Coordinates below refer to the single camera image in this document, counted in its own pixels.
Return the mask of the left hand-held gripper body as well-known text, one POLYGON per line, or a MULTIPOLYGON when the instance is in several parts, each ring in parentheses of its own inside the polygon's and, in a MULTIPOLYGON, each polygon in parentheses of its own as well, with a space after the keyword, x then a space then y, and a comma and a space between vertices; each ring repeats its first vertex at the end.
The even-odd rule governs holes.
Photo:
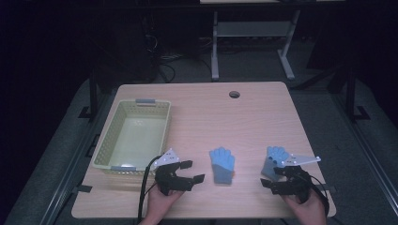
POLYGON ((181 170, 181 162, 173 148, 170 148, 159 159, 155 160, 155 181, 164 195, 168 195, 171 190, 191 191, 193 179, 180 177, 176 174, 177 170, 181 170))

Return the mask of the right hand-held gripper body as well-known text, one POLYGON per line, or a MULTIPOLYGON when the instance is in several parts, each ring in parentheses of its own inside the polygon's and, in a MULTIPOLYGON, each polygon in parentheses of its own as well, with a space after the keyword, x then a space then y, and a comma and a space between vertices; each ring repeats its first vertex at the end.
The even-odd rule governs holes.
POLYGON ((320 157, 307 157, 291 154, 283 163, 286 178, 282 182, 273 182, 271 192, 277 195, 296 195, 301 203, 305 203, 310 196, 310 190, 316 189, 312 177, 301 168, 301 165, 316 163, 320 157))

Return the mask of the blue knit glove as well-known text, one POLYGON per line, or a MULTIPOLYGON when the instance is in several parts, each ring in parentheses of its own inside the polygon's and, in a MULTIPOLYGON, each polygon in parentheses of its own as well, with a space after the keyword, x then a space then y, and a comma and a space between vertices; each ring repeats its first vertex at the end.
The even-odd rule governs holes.
POLYGON ((219 147, 209 152, 214 183, 220 185, 231 185, 235 170, 235 157, 231 151, 219 147))
POLYGON ((275 168, 283 168, 283 163, 288 159, 289 154, 281 146, 268 146, 267 156, 261 173, 273 182, 281 177, 274 172, 275 168))

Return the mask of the pale yellow plastic basket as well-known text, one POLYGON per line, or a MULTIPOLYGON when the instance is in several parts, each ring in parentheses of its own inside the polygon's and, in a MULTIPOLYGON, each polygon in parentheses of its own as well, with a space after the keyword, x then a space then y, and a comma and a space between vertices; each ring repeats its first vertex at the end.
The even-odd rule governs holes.
POLYGON ((164 154, 170 121, 170 101, 120 100, 99 140, 93 167, 105 173, 143 173, 164 154))

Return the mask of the person's left hand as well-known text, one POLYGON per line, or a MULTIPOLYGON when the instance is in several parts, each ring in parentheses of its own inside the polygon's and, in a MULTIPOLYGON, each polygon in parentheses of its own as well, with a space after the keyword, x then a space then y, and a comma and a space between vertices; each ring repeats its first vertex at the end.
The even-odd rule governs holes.
POLYGON ((158 225, 183 194, 183 191, 172 191, 168 195, 164 195, 158 189, 151 189, 146 215, 139 225, 158 225))

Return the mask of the person's right hand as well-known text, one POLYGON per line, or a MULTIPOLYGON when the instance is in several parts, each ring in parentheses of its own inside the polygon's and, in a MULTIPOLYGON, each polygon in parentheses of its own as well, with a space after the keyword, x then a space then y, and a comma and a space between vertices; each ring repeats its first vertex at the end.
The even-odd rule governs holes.
POLYGON ((292 196, 287 195, 283 195, 282 199, 301 225, 327 225, 324 204, 313 190, 310 191, 309 199, 305 203, 299 203, 292 196))

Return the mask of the black metal post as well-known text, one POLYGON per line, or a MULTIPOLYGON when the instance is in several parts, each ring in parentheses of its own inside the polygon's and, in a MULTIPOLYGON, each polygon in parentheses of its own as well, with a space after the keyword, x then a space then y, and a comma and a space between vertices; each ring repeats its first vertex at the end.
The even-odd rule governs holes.
POLYGON ((355 73, 353 68, 349 69, 346 82, 345 112, 351 122, 355 121, 355 73))
POLYGON ((89 77, 89 93, 90 93, 90 119, 93 120, 96 117, 98 110, 98 101, 97 101, 97 83, 95 71, 90 73, 89 77))

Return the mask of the grey metal desk frame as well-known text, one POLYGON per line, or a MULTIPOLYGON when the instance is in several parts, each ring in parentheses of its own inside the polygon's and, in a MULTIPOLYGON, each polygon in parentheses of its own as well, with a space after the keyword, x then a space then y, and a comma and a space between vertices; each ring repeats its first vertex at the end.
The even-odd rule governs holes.
POLYGON ((284 46, 277 51, 288 80, 294 80, 295 75, 290 66, 287 54, 296 31, 300 11, 293 13, 290 21, 281 22, 222 22, 219 13, 213 13, 211 80, 217 82, 220 78, 218 60, 218 38, 285 38, 284 46))

